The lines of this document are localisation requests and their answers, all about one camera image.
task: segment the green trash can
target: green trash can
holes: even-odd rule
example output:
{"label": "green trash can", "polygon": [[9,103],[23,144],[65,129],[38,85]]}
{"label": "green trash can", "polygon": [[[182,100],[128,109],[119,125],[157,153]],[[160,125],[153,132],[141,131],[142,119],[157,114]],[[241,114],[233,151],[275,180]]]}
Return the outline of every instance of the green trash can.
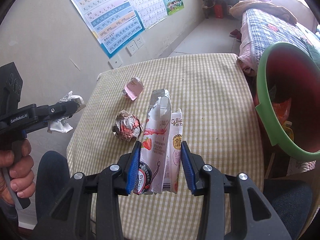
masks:
{"label": "green trash can", "polygon": [[[273,110],[269,91],[274,86],[276,103],[291,98],[287,120],[292,122],[294,142]],[[272,146],[299,161],[320,160],[320,69],[309,55],[286,42],[271,44],[259,62],[254,103]]]}

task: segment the strawberry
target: strawberry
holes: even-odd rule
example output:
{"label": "strawberry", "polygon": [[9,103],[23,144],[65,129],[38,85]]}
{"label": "strawberry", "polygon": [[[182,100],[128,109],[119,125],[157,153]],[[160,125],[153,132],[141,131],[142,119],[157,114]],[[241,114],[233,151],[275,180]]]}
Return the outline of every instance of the strawberry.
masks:
{"label": "strawberry", "polygon": [[142,146],[150,151],[150,150],[151,150],[151,146],[152,146],[151,138],[147,137],[147,138],[143,141]]}

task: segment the gray floor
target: gray floor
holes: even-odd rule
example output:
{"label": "gray floor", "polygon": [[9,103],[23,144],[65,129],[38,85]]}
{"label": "gray floor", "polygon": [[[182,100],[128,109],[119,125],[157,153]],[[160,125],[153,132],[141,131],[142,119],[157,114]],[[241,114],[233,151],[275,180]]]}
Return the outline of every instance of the gray floor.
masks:
{"label": "gray floor", "polygon": [[240,30],[241,22],[231,19],[205,19],[170,54],[175,57],[185,54],[235,53],[239,55],[240,42],[230,37],[234,29]]}

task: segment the barcode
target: barcode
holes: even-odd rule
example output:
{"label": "barcode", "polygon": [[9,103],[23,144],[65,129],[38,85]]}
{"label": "barcode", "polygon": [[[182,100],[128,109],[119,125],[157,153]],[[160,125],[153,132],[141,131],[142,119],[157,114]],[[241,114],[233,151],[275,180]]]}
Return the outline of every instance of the barcode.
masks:
{"label": "barcode", "polygon": [[170,183],[164,183],[162,187],[162,191],[171,191],[171,184]]}

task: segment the electrical outlet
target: electrical outlet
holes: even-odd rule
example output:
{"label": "electrical outlet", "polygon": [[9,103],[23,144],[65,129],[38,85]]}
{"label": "electrical outlet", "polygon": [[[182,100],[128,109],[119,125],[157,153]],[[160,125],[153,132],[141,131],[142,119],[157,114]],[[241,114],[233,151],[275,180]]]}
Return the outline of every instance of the electrical outlet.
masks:
{"label": "electrical outlet", "polygon": [[109,64],[113,69],[115,69],[122,65],[122,60],[119,57],[119,55],[115,55],[113,58],[109,60]]}
{"label": "electrical outlet", "polygon": [[136,38],[136,39],[134,40],[134,42],[136,43],[138,49],[140,49],[141,46],[144,44],[144,40],[143,40],[143,38],[142,38],[141,36],[139,36],[138,38]]}
{"label": "electrical outlet", "polygon": [[138,50],[138,46],[134,41],[131,41],[129,45],[126,47],[126,49],[129,52],[130,56],[132,56]]}

